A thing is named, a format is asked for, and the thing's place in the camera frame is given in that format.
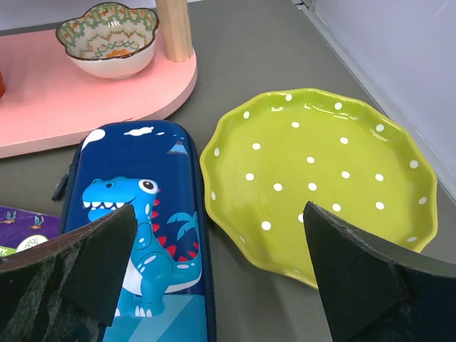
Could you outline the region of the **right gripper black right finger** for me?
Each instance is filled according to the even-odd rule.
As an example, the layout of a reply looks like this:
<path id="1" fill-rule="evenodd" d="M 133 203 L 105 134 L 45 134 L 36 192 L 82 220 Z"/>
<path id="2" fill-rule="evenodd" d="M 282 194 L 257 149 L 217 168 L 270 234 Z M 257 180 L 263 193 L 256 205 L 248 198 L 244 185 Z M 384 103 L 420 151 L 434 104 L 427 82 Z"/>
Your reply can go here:
<path id="1" fill-rule="evenodd" d="M 454 341 L 455 265 L 307 202 L 304 229 L 333 341 Z"/>

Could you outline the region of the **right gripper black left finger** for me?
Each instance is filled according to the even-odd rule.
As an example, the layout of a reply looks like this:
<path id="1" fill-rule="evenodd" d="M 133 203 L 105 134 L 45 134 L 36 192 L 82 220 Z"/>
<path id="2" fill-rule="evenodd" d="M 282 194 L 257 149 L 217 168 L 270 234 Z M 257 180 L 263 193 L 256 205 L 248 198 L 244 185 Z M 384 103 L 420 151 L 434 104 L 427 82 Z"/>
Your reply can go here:
<path id="1" fill-rule="evenodd" d="M 127 205 L 1 258 L 1 340 L 102 341 L 137 225 Z"/>

